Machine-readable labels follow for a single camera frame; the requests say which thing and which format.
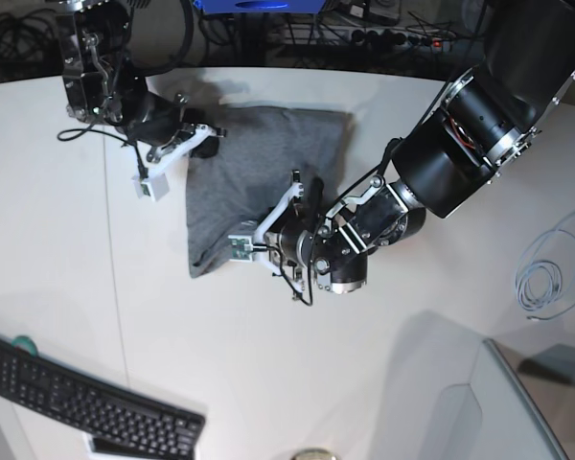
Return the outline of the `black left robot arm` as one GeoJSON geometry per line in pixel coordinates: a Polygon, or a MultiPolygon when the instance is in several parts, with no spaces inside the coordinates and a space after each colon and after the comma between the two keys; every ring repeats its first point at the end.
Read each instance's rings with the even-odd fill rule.
{"type": "Polygon", "coordinates": [[[523,153],[575,74],[575,1],[495,1],[483,58],[450,83],[438,106],[391,140],[360,195],[329,205],[322,182],[293,199],[265,233],[268,258],[296,298],[318,286],[341,294],[366,283],[380,247],[449,216],[523,153]]]}

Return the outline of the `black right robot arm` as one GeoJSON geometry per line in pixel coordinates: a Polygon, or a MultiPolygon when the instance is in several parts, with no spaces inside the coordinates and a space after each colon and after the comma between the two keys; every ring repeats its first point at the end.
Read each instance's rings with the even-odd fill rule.
{"type": "Polygon", "coordinates": [[[223,129],[213,127],[197,140],[196,135],[208,126],[202,112],[186,108],[182,97],[163,98],[147,85],[149,77],[171,71],[189,51],[194,35],[191,2],[180,4],[184,36],[176,54],[151,67],[136,65],[129,50],[134,13],[147,2],[57,1],[55,5],[67,112],[83,124],[60,132],[59,141],[74,141],[96,126],[111,126],[127,144],[148,145],[151,163],[179,148],[193,158],[218,153],[223,129]]]}

